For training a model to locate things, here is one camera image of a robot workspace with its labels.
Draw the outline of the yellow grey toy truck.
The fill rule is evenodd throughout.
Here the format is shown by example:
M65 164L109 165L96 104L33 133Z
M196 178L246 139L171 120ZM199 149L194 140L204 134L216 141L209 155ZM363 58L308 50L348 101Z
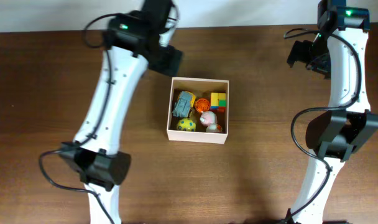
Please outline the yellow grey toy truck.
M189 91L182 91L174 104L172 114L178 118L188 118L195 103L196 96Z

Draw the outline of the orange ridged disc toy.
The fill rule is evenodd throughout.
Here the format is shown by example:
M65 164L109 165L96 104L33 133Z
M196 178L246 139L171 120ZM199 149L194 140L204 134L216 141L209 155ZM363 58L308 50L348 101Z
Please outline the orange ridged disc toy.
M195 109L199 113L204 113L210 110L210 102L206 98L199 98L195 101Z

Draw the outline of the colourful puzzle cube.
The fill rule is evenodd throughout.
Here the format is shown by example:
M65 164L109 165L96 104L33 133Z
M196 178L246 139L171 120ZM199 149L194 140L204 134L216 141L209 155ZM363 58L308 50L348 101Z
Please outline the colourful puzzle cube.
M227 107L227 98L225 93L212 93L210 98L210 110L224 113Z

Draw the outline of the yellow ball with blue letters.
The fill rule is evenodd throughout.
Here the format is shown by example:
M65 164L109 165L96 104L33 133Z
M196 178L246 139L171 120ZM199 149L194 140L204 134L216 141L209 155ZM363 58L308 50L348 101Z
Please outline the yellow ball with blue letters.
M177 131L195 132L196 123L190 118L183 118L176 125Z

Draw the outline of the pink white duck toy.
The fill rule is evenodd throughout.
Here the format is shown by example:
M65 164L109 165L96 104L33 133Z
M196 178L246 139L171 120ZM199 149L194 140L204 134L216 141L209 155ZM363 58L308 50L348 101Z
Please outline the pink white duck toy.
M200 123L206 127L207 133L222 133L222 126L218 124L217 116L212 111L204 111L200 116Z

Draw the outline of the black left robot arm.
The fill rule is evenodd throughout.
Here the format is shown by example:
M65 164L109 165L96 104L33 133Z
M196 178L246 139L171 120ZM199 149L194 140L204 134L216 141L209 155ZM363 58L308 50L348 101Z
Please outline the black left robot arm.
M147 70L177 74L182 52L169 44L179 20L172 0L145 0L142 8L109 15L102 32L103 69L86 118L59 156L79 174L91 223L120 223L119 186L131 157L120 148L124 118Z

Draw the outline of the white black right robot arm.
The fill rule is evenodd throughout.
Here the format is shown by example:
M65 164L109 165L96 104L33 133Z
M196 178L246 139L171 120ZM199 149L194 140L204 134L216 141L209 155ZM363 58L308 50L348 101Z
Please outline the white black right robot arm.
M320 111L305 135L309 156L300 193L282 223L323 223L323 211L336 176L352 154L378 130L378 114L371 113L366 93L365 53L371 28L369 10L349 7L342 0L318 3L317 29L296 28L284 39L314 34L314 40L296 41L287 63L303 62L306 68L331 81L327 107L298 112L290 125L306 113Z

